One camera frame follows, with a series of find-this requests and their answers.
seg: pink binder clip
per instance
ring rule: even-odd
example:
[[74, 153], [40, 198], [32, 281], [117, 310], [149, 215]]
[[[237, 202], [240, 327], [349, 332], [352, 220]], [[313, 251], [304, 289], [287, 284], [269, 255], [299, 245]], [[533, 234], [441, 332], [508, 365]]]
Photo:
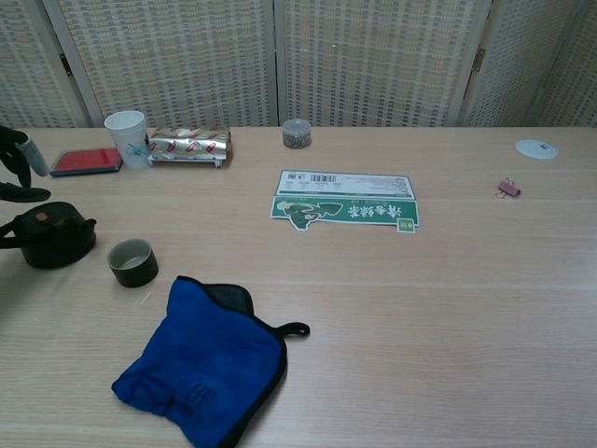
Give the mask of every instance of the pink binder clip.
[[510, 179], [500, 182], [500, 185], [498, 185], [497, 188], [513, 198], [516, 198], [521, 194], [521, 189], [518, 189]]

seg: dark ceramic cup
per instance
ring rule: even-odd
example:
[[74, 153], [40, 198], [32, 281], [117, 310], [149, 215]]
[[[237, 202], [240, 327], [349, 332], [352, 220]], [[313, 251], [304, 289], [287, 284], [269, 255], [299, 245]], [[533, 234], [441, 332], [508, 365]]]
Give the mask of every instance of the dark ceramic cup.
[[158, 261], [145, 240], [126, 240], [108, 254], [110, 269], [124, 287], [141, 287], [158, 275]]

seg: silver foil package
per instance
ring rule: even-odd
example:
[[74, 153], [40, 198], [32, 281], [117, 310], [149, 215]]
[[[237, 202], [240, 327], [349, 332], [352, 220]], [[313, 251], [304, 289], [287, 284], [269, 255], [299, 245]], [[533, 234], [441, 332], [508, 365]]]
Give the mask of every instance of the silver foil package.
[[224, 161], [231, 150], [230, 128], [158, 128], [149, 139], [156, 161]]

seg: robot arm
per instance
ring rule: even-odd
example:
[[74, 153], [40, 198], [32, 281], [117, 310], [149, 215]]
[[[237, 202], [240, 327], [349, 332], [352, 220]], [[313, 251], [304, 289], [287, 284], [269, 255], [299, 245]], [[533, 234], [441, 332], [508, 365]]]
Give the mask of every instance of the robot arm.
[[49, 198], [46, 189], [31, 188], [31, 164], [38, 175], [49, 170], [35, 143], [26, 133], [0, 126], [0, 161], [19, 178], [21, 187], [0, 182], [0, 200], [13, 203], [36, 203]]

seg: green printed label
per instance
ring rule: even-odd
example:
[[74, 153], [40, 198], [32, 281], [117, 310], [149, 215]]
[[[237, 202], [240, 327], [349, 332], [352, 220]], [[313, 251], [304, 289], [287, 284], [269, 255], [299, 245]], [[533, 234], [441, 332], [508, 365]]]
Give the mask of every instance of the green printed label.
[[300, 231], [316, 220], [395, 226], [397, 219], [407, 218], [413, 229], [419, 225], [415, 201], [385, 199], [275, 196], [271, 217], [290, 219]]

